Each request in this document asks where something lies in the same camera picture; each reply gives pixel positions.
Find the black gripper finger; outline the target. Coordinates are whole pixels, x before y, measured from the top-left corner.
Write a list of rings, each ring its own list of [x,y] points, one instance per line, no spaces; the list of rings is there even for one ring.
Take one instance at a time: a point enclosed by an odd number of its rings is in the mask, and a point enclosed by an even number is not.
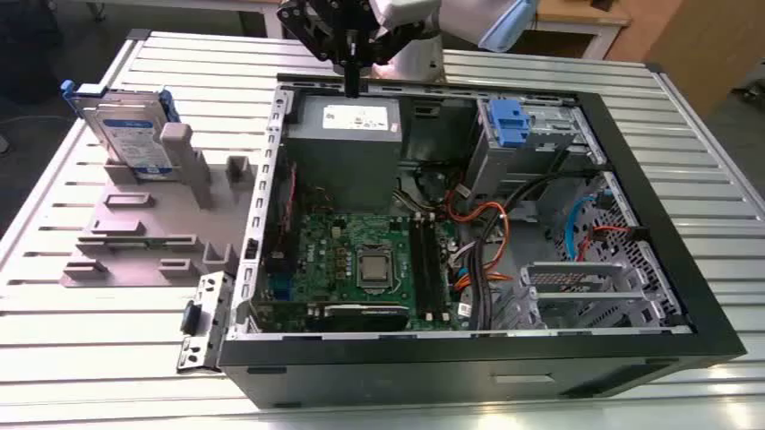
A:
[[[353,96],[351,7],[343,1],[281,1],[277,17],[321,62],[329,61],[343,77],[345,95]]]
[[[359,96],[362,70],[386,65],[409,42],[418,36],[418,23],[409,23],[389,30],[381,37],[371,37],[371,30],[353,32],[353,96]]]

